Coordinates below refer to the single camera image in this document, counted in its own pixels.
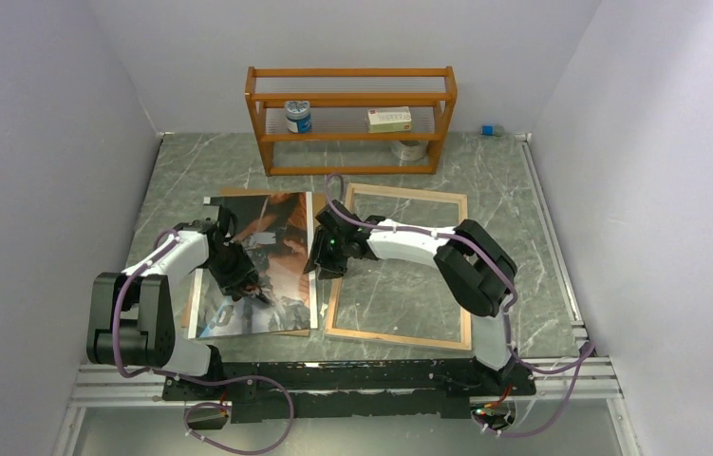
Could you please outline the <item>wooden picture frame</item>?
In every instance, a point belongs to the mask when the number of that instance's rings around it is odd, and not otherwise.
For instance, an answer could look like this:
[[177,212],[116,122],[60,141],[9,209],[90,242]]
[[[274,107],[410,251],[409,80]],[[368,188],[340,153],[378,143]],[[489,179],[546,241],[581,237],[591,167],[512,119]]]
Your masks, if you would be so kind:
[[324,334],[334,337],[373,340],[383,343],[444,349],[452,351],[470,351],[472,349],[472,323],[470,310],[473,305],[482,302],[481,276],[471,258],[460,247],[462,239],[457,236],[458,229],[466,229],[470,223],[468,216],[468,198],[462,194],[437,192],[432,190],[407,189],[364,183],[352,183],[347,187],[343,206],[352,214],[354,198],[366,195],[402,200],[419,200],[458,207],[460,225],[451,227],[421,227],[399,223],[392,218],[375,221],[366,245],[370,257],[379,260],[402,260],[413,264],[428,266],[439,271],[442,281],[447,284],[454,299],[460,305],[460,339],[458,341],[432,337],[414,337],[390,334],[388,332],[368,332],[343,329],[336,326],[336,315],[341,298],[342,278],[335,278],[328,302],[328,313]]

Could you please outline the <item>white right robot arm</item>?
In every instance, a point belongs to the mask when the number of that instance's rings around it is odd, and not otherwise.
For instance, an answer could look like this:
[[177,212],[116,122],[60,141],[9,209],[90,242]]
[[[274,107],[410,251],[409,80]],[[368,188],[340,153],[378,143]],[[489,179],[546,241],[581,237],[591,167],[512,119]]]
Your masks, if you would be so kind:
[[391,218],[359,219],[338,200],[317,213],[304,271],[341,278],[350,259],[401,260],[436,269],[456,302],[474,318],[486,348],[475,351],[476,382],[486,393],[529,395],[531,370],[518,359],[509,311],[518,294],[516,263],[472,219],[450,227],[425,227]]

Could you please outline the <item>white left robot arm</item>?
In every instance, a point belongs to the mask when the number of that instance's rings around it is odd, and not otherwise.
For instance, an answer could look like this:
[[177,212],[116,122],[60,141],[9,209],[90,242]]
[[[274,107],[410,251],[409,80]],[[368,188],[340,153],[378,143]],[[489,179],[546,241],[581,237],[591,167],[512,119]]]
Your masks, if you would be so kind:
[[165,231],[161,243],[135,265],[99,274],[92,287],[88,360],[113,366],[124,378],[152,371],[186,379],[198,397],[217,397],[226,376],[220,352],[177,334],[172,289],[204,269],[234,301],[262,297],[259,273],[235,241],[236,229],[236,216],[220,208],[215,219],[196,219]]

